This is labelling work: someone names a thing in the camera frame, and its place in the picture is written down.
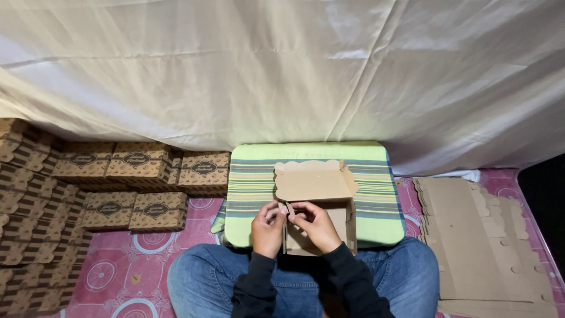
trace person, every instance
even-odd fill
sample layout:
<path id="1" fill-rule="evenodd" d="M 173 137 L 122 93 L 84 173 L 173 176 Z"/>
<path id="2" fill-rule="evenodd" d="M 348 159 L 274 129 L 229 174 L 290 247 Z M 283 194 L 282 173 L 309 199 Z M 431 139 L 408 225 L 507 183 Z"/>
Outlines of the person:
<path id="1" fill-rule="evenodd" d="M 353 256 L 328 212 L 291 204 L 288 220 L 304 230 L 321 257 L 279 255 L 288 211 L 277 201 L 251 224 L 253 252 L 199 244 L 171 265 L 167 285 L 177 318 L 433 318 L 439 297 L 435 255 L 415 238 Z"/>

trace blue jeans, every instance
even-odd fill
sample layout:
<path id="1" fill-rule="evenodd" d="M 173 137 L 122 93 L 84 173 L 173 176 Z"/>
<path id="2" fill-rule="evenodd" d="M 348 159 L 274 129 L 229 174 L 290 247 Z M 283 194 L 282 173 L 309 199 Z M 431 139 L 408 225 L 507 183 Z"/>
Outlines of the blue jeans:
<path id="1" fill-rule="evenodd" d="M 440 294 L 437 260 L 424 243 L 405 237 L 389 248 L 359 251 L 355 257 L 369 266 L 373 286 L 390 302 L 396 318 L 433 318 Z M 274 317 L 322 317 L 321 257 L 279 256 L 271 282 L 277 289 Z M 230 317 L 233 284 L 247 273 L 249 254 L 212 244 L 196 245 L 171 265 L 169 295 L 177 318 Z"/>

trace black surface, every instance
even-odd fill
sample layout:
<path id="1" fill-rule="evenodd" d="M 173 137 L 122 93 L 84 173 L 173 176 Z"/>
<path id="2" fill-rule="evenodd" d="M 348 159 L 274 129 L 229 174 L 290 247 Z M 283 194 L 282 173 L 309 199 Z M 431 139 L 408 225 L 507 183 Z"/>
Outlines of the black surface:
<path id="1" fill-rule="evenodd" d="M 522 170 L 518 184 L 559 271 L 565 273 L 565 154 Z"/>

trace wrinkled fabric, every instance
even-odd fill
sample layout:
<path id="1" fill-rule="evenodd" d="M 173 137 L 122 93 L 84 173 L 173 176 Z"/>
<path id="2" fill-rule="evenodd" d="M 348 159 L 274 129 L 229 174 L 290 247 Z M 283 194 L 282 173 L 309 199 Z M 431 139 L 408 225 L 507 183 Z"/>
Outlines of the wrinkled fabric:
<path id="1" fill-rule="evenodd" d="M 0 116 L 71 139 L 381 141 L 393 172 L 565 152 L 558 0 L 6 0 Z"/>

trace hand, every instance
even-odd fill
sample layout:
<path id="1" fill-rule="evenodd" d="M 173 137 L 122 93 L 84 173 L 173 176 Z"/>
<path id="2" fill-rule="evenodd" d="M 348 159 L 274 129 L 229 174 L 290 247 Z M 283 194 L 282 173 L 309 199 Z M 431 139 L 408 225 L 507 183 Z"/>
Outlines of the hand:
<path id="1" fill-rule="evenodd" d="M 253 251 L 274 259 L 281 248 L 283 225 L 288 213 L 286 207 L 279 210 L 278 202 L 271 201 L 261 207 L 251 223 Z"/>
<path id="2" fill-rule="evenodd" d="M 312 216 L 304 213 L 290 215 L 288 220 L 300 227 L 322 253 L 330 253 L 341 245 L 341 239 L 333 227 L 328 211 L 310 202 L 295 202 L 290 204 L 295 210 L 306 210 Z"/>

